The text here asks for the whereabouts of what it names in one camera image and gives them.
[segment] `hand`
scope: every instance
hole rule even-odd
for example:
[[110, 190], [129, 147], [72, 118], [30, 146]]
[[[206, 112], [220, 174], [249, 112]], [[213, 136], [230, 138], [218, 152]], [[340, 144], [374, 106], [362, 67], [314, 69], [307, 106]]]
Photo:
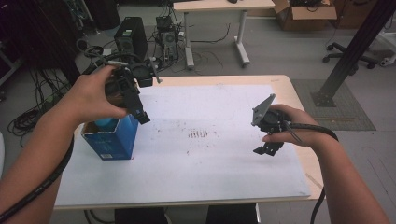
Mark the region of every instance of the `hand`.
[[94, 74], [81, 75], [51, 112], [77, 126], [97, 119], [125, 117], [126, 109], [112, 105], [105, 95], [105, 83], [114, 68], [106, 66]]
[[[302, 123], [302, 124], [312, 124], [318, 125], [318, 123], [306, 112], [300, 109], [296, 109], [287, 105], [271, 105], [271, 109], [280, 110], [285, 112], [291, 119], [291, 123]], [[290, 142], [298, 146], [312, 147], [322, 135], [325, 133], [319, 133], [311, 130], [295, 130], [293, 131], [302, 140], [298, 142], [288, 131], [281, 133], [273, 133], [271, 135], [266, 135], [262, 138], [263, 142]]]

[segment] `table leg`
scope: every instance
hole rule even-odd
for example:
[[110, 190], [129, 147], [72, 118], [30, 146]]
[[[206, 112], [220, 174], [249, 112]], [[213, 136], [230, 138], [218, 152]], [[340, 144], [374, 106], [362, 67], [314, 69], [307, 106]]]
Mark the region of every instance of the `table leg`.
[[241, 55], [243, 67], [245, 67], [247, 64], [250, 64], [250, 59], [248, 58], [247, 52], [245, 51], [244, 44], [242, 43], [247, 14], [248, 14], [248, 12], [246, 10], [243, 10], [241, 12], [241, 19], [239, 22], [239, 33], [238, 33], [238, 36], [235, 37], [235, 43], [238, 48], [239, 54]]
[[191, 49], [191, 42], [190, 42], [190, 28], [188, 25], [188, 17], [189, 13], [185, 12], [184, 13], [184, 35], [185, 35], [185, 41], [186, 41], [186, 63], [187, 63], [187, 68], [188, 69], [193, 69], [194, 68], [194, 59], [192, 58], [192, 49]]

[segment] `blue box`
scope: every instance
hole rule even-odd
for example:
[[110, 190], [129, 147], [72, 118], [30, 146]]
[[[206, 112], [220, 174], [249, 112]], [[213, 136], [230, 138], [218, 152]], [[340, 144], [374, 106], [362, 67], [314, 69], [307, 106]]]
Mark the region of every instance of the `blue box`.
[[130, 160], [138, 121], [128, 115], [119, 119], [113, 132], [101, 132], [94, 122], [84, 124], [82, 137], [103, 161]]

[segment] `white desk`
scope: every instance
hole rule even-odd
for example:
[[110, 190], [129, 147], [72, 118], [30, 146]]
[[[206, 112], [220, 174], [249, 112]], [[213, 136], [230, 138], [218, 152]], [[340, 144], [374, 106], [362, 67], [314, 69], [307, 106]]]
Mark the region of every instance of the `white desk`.
[[[101, 161], [77, 133], [55, 209], [318, 197], [321, 175], [310, 149], [296, 155], [286, 144], [274, 157], [251, 151], [263, 136], [250, 125], [251, 108], [272, 91], [278, 103], [302, 108], [287, 77], [163, 77], [159, 87], [140, 90], [151, 122], [138, 128], [133, 159]], [[180, 95], [167, 97], [171, 90]]]
[[189, 69], [194, 67], [189, 26], [195, 23], [212, 24], [215, 22], [239, 22], [239, 32], [238, 36], [235, 37], [235, 44], [239, 54], [241, 55], [242, 66], [249, 64], [250, 60], [242, 43], [248, 10], [274, 8], [274, 6], [275, 5], [271, 0], [238, 0], [236, 4], [232, 4], [227, 0], [201, 0], [174, 3], [175, 11], [184, 13], [187, 67]]

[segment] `floor mat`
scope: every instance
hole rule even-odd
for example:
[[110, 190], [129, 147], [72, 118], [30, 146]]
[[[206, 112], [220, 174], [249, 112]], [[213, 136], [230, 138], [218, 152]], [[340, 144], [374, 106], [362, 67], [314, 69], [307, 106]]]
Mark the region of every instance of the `floor mat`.
[[336, 107], [315, 106], [311, 92], [317, 92], [326, 80], [293, 79], [291, 81], [306, 112], [321, 126], [333, 131], [376, 131], [358, 101], [343, 83], [332, 98]]

